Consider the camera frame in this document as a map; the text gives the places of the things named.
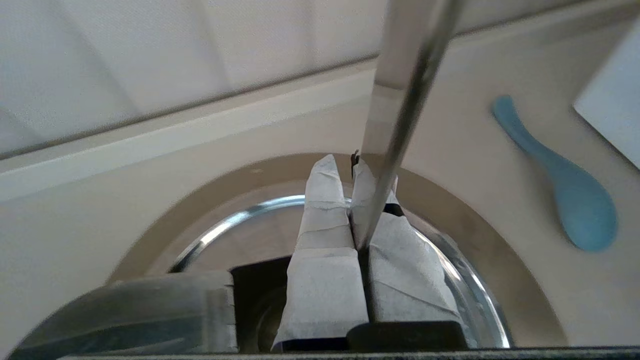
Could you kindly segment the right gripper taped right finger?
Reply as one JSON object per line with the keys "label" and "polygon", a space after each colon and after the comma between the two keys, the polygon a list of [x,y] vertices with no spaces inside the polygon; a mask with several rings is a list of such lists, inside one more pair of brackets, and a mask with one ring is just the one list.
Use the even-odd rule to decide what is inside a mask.
{"label": "right gripper taped right finger", "polygon": [[373,202],[376,182],[358,152],[350,155],[350,173],[350,231],[358,261],[355,308],[362,322],[405,337],[429,331],[466,344],[464,322],[439,256],[415,233],[393,190],[365,239],[370,225],[366,207]]}

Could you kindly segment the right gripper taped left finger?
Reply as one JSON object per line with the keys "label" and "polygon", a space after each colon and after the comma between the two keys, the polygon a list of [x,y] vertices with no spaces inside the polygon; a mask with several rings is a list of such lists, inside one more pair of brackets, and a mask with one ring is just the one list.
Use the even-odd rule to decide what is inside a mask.
{"label": "right gripper taped left finger", "polygon": [[348,204],[331,154],[311,167],[286,279],[274,350],[343,346],[353,328],[370,321]]}

